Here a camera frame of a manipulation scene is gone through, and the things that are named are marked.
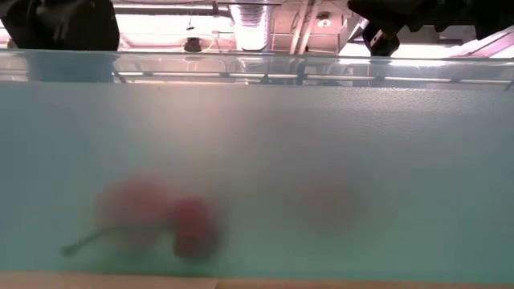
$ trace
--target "cherry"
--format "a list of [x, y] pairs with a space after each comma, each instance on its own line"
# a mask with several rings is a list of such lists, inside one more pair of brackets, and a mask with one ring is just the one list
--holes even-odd
[[[98, 199], [98, 226], [145, 227], [166, 222], [171, 204], [169, 189], [156, 177], [136, 177], [104, 191]], [[157, 241], [158, 230], [125, 230], [116, 240], [130, 249], [144, 249]]]
[[173, 207], [174, 253], [186, 259], [207, 259], [219, 245], [219, 220], [214, 207], [200, 197], [185, 197]]

